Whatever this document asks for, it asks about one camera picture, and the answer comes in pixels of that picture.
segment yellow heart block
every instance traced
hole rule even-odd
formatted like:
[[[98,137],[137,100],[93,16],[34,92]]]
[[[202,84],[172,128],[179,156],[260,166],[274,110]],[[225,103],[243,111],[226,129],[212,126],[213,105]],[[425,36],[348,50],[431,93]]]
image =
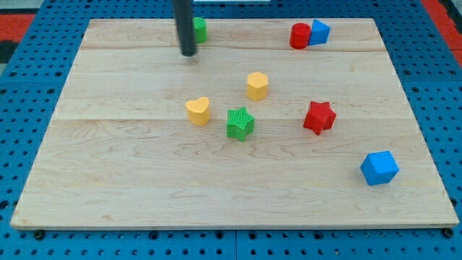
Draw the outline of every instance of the yellow heart block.
[[[186,102],[189,121],[197,126],[205,126],[210,119],[209,105],[208,97],[200,97],[197,100]]]
[[[268,76],[259,71],[247,76],[247,97],[259,101],[268,93]]]

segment yellow hexagon block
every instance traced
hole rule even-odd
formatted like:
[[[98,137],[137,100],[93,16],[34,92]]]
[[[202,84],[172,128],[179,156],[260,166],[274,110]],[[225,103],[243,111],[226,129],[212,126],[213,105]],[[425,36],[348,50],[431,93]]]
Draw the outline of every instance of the yellow hexagon block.
[[[268,76],[259,71],[247,76],[247,98],[259,101],[268,94]]]
[[[200,97],[197,100],[189,100],[186,102],[189,121],[198,126],[205,126],[210,119],[209,104],[209,99],[207,97]]]

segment wooden board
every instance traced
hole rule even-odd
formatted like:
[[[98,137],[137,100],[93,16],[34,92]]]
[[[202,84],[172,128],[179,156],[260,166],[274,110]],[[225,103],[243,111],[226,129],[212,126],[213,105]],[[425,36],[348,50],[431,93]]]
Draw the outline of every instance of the wooden board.
[[[209,40],[181,57],[171,20],[91,21],[12,225],[24,230],[360,229],[458,223],[371,19],[324,19],[329,42],[289,47],[311,19],[208,20]],[[246,77],[267,73],[253,102]],[[194,126],[185,103],[209,97]],[[337,112],[320,136],[308,103]],[[227,110],[256,118],[226,138]],[[401,171],[368,186],[368,152]]]

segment toy block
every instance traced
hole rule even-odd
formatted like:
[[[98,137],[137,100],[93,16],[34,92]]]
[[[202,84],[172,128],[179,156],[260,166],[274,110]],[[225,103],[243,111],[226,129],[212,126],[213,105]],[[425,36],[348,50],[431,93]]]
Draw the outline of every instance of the toy block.
[[[197,100],[186,102],[189,121],[197,126],[205,126],[210,119],[209,104],[207,97],[200,97]]]
[[[320,135],[323,130],[332,128],[336,116],[335,112],[331,110],[329,102],[317,103],[311,101],[303,127],[311,129],[315,134]]]
[[[311,36],[308,45],[313,46],[316,44],[327,43],[330,31],[331,28],[328,25],[315,19],[311,28]]]
[[[266,98],[268,94],[268,76],[253,72],[247,76],[247,97],[254,101]]]
[[[253,133],[255,118],[247,113],[245,107],[237,110],[228,110],[228,122],[226,123],[226,136],[237,138],[244,142],[248,134]]]
[[[207,41],[207,23],[204,18],[193,18],[194,32],[196,34],[196,43],[205,43]]]
[[[311,27],[305,23],[299,22],[292,26],[290,33],[290,45],[295,49],[304,49],[308,45],[311,35]]]
[[[367,184],[372,186],[389,183],[399,172],[399,168],[391,152],[384,151],[368,154],[361,164],[361,171]]]

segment red star block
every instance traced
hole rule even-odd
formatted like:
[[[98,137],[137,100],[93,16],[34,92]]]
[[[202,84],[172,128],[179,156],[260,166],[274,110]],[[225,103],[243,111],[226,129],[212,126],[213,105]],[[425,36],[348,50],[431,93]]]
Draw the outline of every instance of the red star block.
[[[315,134],[320,135],[324,129],[332,127],[336,116],[335,112],[331,110],[329,102],[317,103],[311,101],[303,127],[311,129]]]

